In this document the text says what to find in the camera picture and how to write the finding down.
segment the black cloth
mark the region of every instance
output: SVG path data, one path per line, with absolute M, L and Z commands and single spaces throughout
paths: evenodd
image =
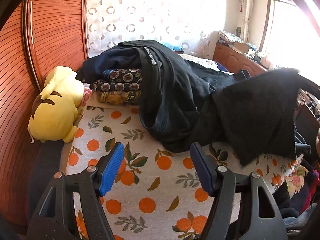
M 298 136 L 296 153 L 293 111 L 298 87 L 306 85 L 297 70 L 229 75 L 184 61 L 148 40 L 122 42 L 86 60 L 76 79 L 94 82 L 109 69 L 141 67 L 141 123 L 168 150 L 228 141 L 242 165 L 262 153 L 296 159 L 309 152 Z
M 301 153 L 310 152 L 293 121 L 300 85 L 297 70 L 286 68 L 212 93 L 209 100 L 217 107 L 220 129 L 243 166 L 262 153 L 295 160 Z M 206 126 L 217 128 L 212 122 Z
M 250 77 L 243 70 L 229 75 L 205 68 L 183 60 L 156 41 L 143 40 L 119 43 L 101 55 L 86 60 L 76 79 L 92 83 L 104 79 L 109 69 L 141 67 L 141 123 L 172 152 L 189 150 L 188 138 L 205 100 L 212 92 Z

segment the floral fabric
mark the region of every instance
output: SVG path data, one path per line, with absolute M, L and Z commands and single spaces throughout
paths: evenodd
M 138 105 L 140 99 L 141 91 L 107 91 L 101 92 L 99 102 L 100 103 L 109 103 L 111 105 Z
M 108 80 L 99 79 L 90 85 L 92 91 L 137 91 L 142 82 L 142 69 L 115 69 Z
M 141 125 L 137 107 L 87 106 L 71 147 L 67 175 L 95 165 L 117 141 L 125 146 L 124 159 L 111 191 L 100 198 L 116 240 L 198 237 L 213 199 L 201 187 L 190 152 L 171 153 L 154 140 Z M 233 172 L 259 172 L 272 193 L 300 162 L 266 154 L 243 168 L 227 143 L 203 149 Z M 237 219 L 239 203 L 236 194 L 231 222 Z M 88 239 L 78 194 L 75 209 L 81 236 Z
M 301 188 L 304 186 L 304 177 L 307 174 L 308 170 L 299 164 L 294 168 L 289 177 L 285 178 L 290 198 L 292 198 L 294 194 L 300 192 Z

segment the cardboard box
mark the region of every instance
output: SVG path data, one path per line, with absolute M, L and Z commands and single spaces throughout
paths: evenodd
M 240 43 L 238 41 L 235 42 L 234 47 L 236 49 L 238 49 L 239 51 L 241 51 L 242 53 L 245 53 L 245 54 L 248 54 L 249 49 L 250 49 L 249 46 L 247 46 L 247 45 L 245 45 L 243 43 Z

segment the wooden cabinet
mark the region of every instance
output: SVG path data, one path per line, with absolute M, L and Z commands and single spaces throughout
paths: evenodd
M 213 59 L 218 61 L 231 73 L 237 73 L 240 69 L 245 69 L 251 76 L 255 76 L 268 71 L 253 60 L 248 59 L 221 43 L 217 43 Z

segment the yellow plush toy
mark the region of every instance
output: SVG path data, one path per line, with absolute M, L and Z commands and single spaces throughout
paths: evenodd
M 32 105 L 28 130 L 34 139 L 71 142 L 84 86 L 71 68 L 58 66 L 47 75 L 44 89 Z

